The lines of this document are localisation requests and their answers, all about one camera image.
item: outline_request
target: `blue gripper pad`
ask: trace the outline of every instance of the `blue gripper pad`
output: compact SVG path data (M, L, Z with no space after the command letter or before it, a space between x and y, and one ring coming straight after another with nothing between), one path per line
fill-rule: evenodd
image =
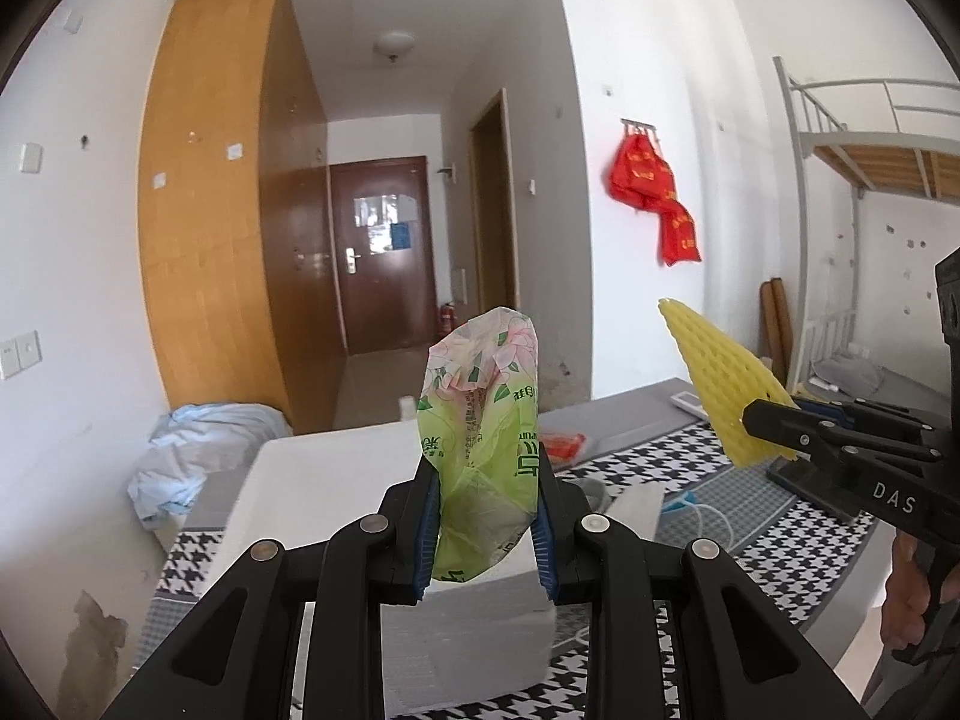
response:
M437 538L440 536L440 476L433 475L430 490L426 495L424 513L421 514L416 529L416 550L414 552L414 591L419 601L424 600L424 591L430 584L433 573L433 557L437 552Z
M536 573L541 585L546 590L546 596L551 601L557 600L559 583L557 581L557 565L553 552L553 529L547 518L544 500L536 500L536 517L530 525L530 535L534 539L534 555L536 555Z
M830 419L847 430L853 429L853 423L847 418L843 409L834 406L832 403L818 403L815 400L798 399L797 405L807 413L814 413L817 416L822 416L824 419Z
M676 498L671 500L669 503L665 503L664 507L661 509L661 514L670 514L671 512L680 512L686 511L689 509L683 501L686 501L688 504L693 504L696 506L699 504L697 496L693 494L693 490L688 490L687 493L683 495L678 495Z

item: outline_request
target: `fire extinguisher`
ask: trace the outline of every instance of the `fire extinguisher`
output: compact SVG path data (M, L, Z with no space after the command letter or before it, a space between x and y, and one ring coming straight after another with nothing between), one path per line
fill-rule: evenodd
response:
M453 303L440 306L440 337L446 338L457 326L457 314L453 310Z

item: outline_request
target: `power strip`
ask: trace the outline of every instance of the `power strip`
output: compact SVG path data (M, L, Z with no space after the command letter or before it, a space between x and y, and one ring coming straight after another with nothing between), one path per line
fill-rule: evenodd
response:
M693 394L693 392L678 392L678 394L671 395L670 400L673 401L673 405L678 409L683 409L690 415L694 415L696 418L704 420L704 422L709 422L707 412L704 411L699 397Z

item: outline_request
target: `yellow foam net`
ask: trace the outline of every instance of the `yellow foam net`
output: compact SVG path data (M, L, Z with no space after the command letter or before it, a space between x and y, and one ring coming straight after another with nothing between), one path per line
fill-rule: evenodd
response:
M659 309L731 462L745 469L776 455L795 459L785 447L748 435L740 421L757 399L796 406L766 365L679 300L661 300Z

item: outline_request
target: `green plastic bag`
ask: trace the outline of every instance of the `green plastic bag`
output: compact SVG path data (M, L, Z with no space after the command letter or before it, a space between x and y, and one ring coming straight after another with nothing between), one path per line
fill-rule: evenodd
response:
M418 420L440 474L434 579L467 581L503 560L536 514L536 333L496 308L430 349Z

